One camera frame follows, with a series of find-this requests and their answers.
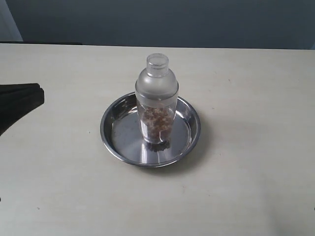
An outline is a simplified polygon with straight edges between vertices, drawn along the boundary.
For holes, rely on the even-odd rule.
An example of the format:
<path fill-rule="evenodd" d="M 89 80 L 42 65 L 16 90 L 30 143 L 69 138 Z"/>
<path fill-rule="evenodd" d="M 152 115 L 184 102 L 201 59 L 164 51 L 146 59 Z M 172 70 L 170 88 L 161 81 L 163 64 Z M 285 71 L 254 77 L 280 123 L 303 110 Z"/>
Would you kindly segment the clear plastic shaker bottle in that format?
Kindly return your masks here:
<path fill-rule="evenodd" d="M 161 53 L 147 57 L 146 67 L 135 82 L 140 130 L 153 144 L 169 140 L 176 113 L 179 84 L 169 68 L 169 59 Z"/>

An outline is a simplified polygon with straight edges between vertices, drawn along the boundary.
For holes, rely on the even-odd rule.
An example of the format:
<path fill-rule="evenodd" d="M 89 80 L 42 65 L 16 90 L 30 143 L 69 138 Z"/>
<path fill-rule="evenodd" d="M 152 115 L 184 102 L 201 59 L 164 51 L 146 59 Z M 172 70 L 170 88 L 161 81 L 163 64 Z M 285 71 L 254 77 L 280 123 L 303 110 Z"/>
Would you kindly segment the round steel tray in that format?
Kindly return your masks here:
<path fill-rule="evenodd" d="M 164 144 L 146 142 L 140 132 L 134 92 L 114 101 L 100 123 L 100 135 L 109 152 L 125 163 L 144 168 L 164 167 L 183 159 L 196 146 L 200 133 L 198 113 L 178 97 L 171 139 Z"/>

